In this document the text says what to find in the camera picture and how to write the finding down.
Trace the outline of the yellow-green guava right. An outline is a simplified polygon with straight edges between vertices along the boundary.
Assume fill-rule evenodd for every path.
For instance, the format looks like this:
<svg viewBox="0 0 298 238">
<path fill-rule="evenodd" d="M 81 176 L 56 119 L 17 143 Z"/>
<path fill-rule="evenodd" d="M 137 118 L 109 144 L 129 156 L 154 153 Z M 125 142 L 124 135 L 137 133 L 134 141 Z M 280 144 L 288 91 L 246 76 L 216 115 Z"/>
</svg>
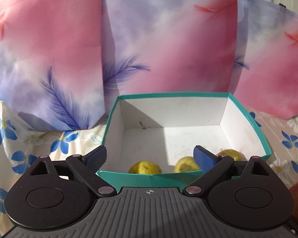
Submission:
<svg viewBox="0 0 298 238">
<path fill-rule="evenodd" d="M 228 156 L 232 157 L 235 161 L 246 161 L 247 160 L 241 152 L 236 151 L 234 149 L 224 149 L 216 154 L 216 156 L 224 156 L 224 155 L 228 155 Z"/>
</svg>

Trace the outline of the yellow-green guava middle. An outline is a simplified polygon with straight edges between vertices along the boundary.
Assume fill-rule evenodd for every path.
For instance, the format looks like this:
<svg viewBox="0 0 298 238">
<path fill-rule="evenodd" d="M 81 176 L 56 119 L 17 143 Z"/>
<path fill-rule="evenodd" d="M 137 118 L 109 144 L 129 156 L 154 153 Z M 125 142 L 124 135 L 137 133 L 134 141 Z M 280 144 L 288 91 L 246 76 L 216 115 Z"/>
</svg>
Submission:
<svg viewBox="0 0 298 238">
<path fill-rule="evenodd" d="M 174 166 L 174 173 L 185 173 L 189 171 L 200 171 L 200 167 L 195 162 L 193 156 L 180 158 Z"/>
</svg>

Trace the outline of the middle feather tote bag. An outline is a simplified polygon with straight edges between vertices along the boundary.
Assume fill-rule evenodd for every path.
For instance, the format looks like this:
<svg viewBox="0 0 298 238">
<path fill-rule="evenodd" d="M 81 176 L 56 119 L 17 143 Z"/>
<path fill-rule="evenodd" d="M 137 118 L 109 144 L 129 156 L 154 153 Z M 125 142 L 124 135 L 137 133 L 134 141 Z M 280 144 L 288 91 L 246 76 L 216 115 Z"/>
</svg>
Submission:
<svg viewBox="0 0 298 238">
<path fill-rule="evenodd" d="M 103 0 L 105 107 L 120 95 L 227 92 L 237 0 Z"/>
</svg>

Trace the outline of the right feather tote bag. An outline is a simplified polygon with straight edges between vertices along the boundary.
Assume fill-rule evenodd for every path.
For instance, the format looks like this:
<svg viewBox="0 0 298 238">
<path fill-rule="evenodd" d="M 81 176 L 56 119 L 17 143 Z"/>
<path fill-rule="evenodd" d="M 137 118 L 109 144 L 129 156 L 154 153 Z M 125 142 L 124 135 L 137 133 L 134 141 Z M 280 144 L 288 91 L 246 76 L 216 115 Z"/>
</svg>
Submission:
<svg viewBox="0 0 298 238">
<path fill-rule="evenodd" d="M 298 15 L 265 0 L 238 0 L 229 86 L 244 106 L 283 119 L 298 115 Z"/>
</svg>

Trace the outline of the floral bed sheet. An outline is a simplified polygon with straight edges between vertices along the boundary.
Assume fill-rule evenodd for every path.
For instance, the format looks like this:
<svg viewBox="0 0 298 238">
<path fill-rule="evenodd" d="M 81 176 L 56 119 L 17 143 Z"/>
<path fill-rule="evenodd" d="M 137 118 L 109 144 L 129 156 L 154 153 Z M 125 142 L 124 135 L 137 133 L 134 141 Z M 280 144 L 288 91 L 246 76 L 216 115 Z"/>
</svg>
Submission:
<svg viewBox="0 0 298 238">
<path fill-rule="evenodd" d="M 252 108 L 247 109 L 272 147 L 268 164 L 279 178 L 292 187 L 298 183 L 298 117 L 283 120 Z M 8 190 L 38 156 L 50 153 L 52 143 L 70 136 L 68 149 L 51 153 L 52 160 L 64 160 L 73 153 L 86 154 L 101 144 L 105 121 L 95 128 L 76 132 L 37 132 L 0 102 L 0 237 L 11 224 L 4 210 Z"/>
</svg>

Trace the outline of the teal cardboard box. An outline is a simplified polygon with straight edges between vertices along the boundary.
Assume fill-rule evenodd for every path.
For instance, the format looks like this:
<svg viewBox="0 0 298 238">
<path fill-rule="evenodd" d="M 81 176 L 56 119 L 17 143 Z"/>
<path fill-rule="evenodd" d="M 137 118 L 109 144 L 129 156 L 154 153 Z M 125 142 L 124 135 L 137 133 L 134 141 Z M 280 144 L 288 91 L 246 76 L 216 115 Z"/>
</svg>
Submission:
<svg viewBox="0 0 298 238">
<path fill-rule="evenodd" d="M 182 92 L 118 96 L 102 140 L 107 160 L 98 176 L 114 186 L 183 189 L 202 170 L 174 173 L 177 161 L 200 145 L 213 154 L 224 149 L 245 158 L 267 160 L 272 151 L 249 112 L 230 93 Z M 129 174 L 140 161 L 157 164 L 162 173 Z"/>
</svg>

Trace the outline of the left feather tote bag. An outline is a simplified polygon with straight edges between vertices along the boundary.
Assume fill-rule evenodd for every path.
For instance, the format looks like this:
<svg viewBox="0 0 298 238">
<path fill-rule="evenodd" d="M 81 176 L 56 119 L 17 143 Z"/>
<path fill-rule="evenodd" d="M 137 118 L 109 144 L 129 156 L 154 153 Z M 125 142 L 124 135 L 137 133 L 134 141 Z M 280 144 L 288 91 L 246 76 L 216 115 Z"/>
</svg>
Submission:
<svg viewBox="0 0 298 238">
<path fill-rule="evenodd" d="M 104 114 L 102 0 L 0 0 L 0 102 L 38 131 Z"/>
</svg>

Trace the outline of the feather tote bag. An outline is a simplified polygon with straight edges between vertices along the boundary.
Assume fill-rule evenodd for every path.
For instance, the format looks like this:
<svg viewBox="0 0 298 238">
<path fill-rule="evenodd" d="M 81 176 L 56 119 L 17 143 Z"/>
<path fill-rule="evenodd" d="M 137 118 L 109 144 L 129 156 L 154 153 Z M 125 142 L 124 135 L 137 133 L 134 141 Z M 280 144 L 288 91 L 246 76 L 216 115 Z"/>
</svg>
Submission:
<svg viewBox="0 0 298 238">
<path fill-rule="evenodd" d="M 104 114 L 102 0 L 0 0 L 0 102 L 38 131 Z"/>
<path fill-rule="evenodd" d="M 120 95 L 227 92 L 237 0 L 103 0 L 105 107 Z"/>
<path fill-rule="evenodd" d="M 283 119 L 298 115 L 298 15 L 265 0 L 238 0 L 229 86 L 244 106 Z"/>
</svg>

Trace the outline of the yellow-green guava left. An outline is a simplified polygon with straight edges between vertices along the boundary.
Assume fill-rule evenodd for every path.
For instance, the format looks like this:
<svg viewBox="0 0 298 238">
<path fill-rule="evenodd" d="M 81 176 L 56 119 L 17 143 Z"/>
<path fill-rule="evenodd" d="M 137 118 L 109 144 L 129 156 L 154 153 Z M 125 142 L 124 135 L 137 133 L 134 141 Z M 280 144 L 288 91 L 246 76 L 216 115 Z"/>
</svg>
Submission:
<svg viewBox="0 0 298 238">
<path fill-rule="evenodd" d="M 153 163 L 148 161 L 140 161 L 133 166 L 130 167 L 128 170 L 129 174 L 145 174 L 145 175 L 156 175 L 161 174 L 162 171 L 160 167 Z"/>
</svg>

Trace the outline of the yellow-green guava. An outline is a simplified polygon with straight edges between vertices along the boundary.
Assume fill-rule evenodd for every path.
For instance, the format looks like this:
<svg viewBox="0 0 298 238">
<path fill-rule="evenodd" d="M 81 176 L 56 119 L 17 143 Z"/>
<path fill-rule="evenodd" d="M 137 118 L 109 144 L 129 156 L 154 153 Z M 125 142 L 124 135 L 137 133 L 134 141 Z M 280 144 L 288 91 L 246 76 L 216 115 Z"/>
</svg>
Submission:
<svg viewBox="0 0 298 238">
<path fill-rule="evenodd" d="M 145 174 L 145 175 L 156 175 L 161 174 L 162 171 L 160 167 L 153 163 L 148 161 L 140 161 L 133 166 L 130 167 L 128 170 L 129 174 Z"/>
<path fill-rule="evenodd" d="M 193 156 L 180 158 L 174 166 L 174 173 L 185 173 L 189 171 L 200 171 L 200 167 L 195 162 Z"/>
<path fill-rule="evenodd" d="M 241 152 L 236 151 L 234 149 L 224 149 L 216 154 L 216 156 L 224 156 L 224 155 L 228 155 L 228 156 L 232 157 L 235 161 L 246 161 L 247 160 Z"/>
</svg>

